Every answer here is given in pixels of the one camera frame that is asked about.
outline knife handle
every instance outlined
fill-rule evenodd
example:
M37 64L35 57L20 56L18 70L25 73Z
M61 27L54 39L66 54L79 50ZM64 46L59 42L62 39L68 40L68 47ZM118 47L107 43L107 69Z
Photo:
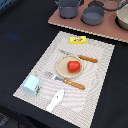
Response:
M75 82L72 82L72 81L67 80L67 79L64 79L63 82L66 83L66 84L72 85L72 86L74 86L74 87L76 87L76 88L82 89L82 90L85 89L85 86L83 86L83 85L81 85L81 84L78 84L78 83L75 83Z
M87 61L90 61L90 62L93 62L93 63L97 63L98 62L97 59L89 58L89 57L86 57L86 56L78 55L78 57L80 59L87 60Z

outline placemat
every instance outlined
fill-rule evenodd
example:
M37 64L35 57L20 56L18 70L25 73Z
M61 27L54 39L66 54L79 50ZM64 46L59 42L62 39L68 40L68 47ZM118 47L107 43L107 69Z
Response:
M120 28L117 22L116 11L110 12L105 11L105 16L103 22L96 26L90 26L83 23L80 18L83 14L85 8L92 0L84 0L84 4L79 7L78 15L72 19L63 19L59 15L59 9L53 12L53 15L49 18L48 23L52 25L61 26L68 29L73 29L76 31L81 31L109 39L114 39L122 42L128 43L128 31ZM107 8L114 9L117 7L117 2L112 3Z
M43 85L37 97L25 94L21 87L16 90L13 96L45 110L54 94L63 88L65 90L64 99L54 108L52 114L80 128L89 128L114 50L114 45L88 38L86 44L71 45L69 44L70 36L75 35L60 31L29 73L29 75L31 74L39 78ZM77 89L61 81L54 81L44 76L45 71L50 71L58 75L54 67L55 61L64 55L58 52L57 49L98 59L98 63L82 60L84 63L84 72L78 78L71 79L74 82L85 85L85 90Z

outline small box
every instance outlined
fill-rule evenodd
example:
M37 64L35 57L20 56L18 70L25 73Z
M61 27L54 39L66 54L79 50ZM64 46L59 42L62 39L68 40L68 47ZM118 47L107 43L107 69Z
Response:
M21 85L23 91L29 95L37 96L41 89L41 83L35 76L28 76Z
M83 44L86 42L86 36L70 37L70 44Z

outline knife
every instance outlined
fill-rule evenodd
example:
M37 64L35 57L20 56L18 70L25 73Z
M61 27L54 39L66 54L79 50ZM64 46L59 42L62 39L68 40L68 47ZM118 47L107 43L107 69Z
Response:
M74 87L76 87L76 88L79 88L79 89L82 89L82 90L85 89L85 86L83 86L83 85L81 85L81 84L78 84L78 83L75 83L75 82L72 82L72 81L70 81L70 80L67 80L67 79L65 79L65 78L60 78L60 77L58 77L58 76L52 74L51 72L45 72L44 75L45 75L46 77L48 77L49 79L52 79L52 80L60 80L60 81L62 81L62 82L64 82L64 83L69 84L69 85L71 85L71 86L74 86Z
M64 53L66 55L74 55L73 53L70 53L70 52L66 52L66 51L63 51L63 50L60 50L58 49L59 52L61 53ZM93 58L90 58L90 57L86 57L86 56L82 56L82 55L78 55L78 57L82 60L86 60L86 61L90 61L90 62L93 62L93 63L97 63L98 60L97 59L93 59Z

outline gray pot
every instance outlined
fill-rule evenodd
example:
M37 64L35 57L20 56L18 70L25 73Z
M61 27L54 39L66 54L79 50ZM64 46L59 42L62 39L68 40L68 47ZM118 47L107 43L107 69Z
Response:
M113 2L114 1L110 1L108 4L104 5L103 7L106 7L112 4ZM83 20L83 22L88 25L98 25L103 22L104 15L105 15L104 9L102 9L101 7L91 6L84 9L81 20Z
M70 19L75 17L78 14L78 9L80 5L78 0L59 0L55 1L59 6L59 14L61 17Z

